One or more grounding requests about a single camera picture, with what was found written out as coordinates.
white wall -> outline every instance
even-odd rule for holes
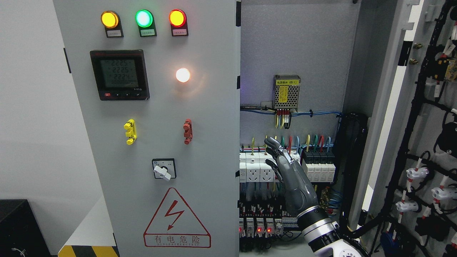
[[[102,195],[51,0],[0,1],[0,198],[57,254]]]

robotic arm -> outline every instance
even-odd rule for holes
[[[270,160],[266,163],[275,171],[286,190],[287,212],[297,217],[298,227],[314,254],[319,257],[361,257],[355,248],[338,236],[336,222],[332,223],[319,207],[316,192],[297,160],[292,159],[273,138],[265,139],[265,144],[269,147],[266,151],[276,161],[276,164]]]

yellow handle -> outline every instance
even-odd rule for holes
[[[124,129],[126,130],[125,136],[128,137],[126,143],[127,145],[132,145],[137,140],[137,131],[135,128],[135,120],[130,119],[124,124]]]

white indicator light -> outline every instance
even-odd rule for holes
[[[176,71],[176,79],[179,82],[185,83],[191,78],[191,73],[186,68],[181,68]]]

hazard tape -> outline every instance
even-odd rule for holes
[[[117,246],[64,246],[58,257],[119,257]]]

